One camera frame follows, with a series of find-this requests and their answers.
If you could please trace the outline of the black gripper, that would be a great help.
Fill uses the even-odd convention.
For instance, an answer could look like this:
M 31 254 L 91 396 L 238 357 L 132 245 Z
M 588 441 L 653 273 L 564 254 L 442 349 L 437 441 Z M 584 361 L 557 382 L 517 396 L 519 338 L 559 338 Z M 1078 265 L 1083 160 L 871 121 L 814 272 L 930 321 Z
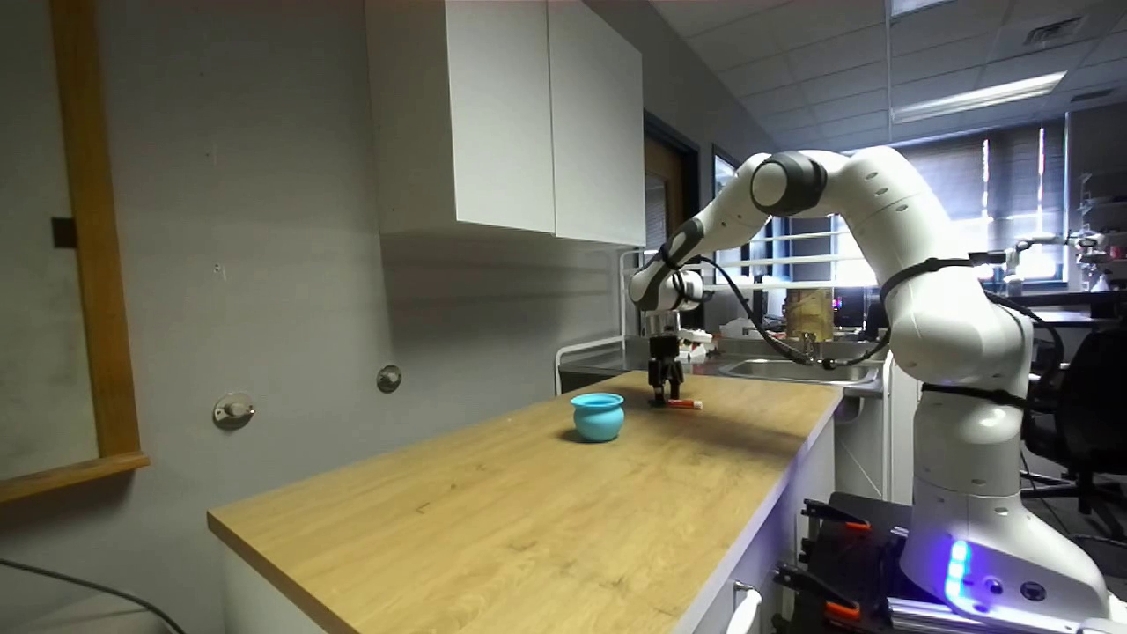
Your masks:
M 651 406 L 664 406 L 663 387 L 667 387 L 667 402 L 679 406 L 684 402 L 684 391 L 674 387 L 679 381 L 684 381 L 679 338 L 674 333 L 651 333 L 649 338 Z

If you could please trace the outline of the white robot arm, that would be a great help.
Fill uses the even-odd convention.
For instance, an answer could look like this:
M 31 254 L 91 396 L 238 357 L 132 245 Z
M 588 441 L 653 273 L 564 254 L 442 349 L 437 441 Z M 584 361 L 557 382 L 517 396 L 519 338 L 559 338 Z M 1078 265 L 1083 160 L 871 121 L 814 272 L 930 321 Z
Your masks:
M 912 513 L 898 569 L 996 631 L 1115 631 L 1099 562 L 1020 501 L 1018 441 L 1031 321 L 994 301 L 912 160 L 892 146 L 752 153 L 629 279 L 629 301 L 684 301 L 679 268 L 751 238 L 774 213 L 836 213 L 880 284 L 888 349 L 923 382 Z

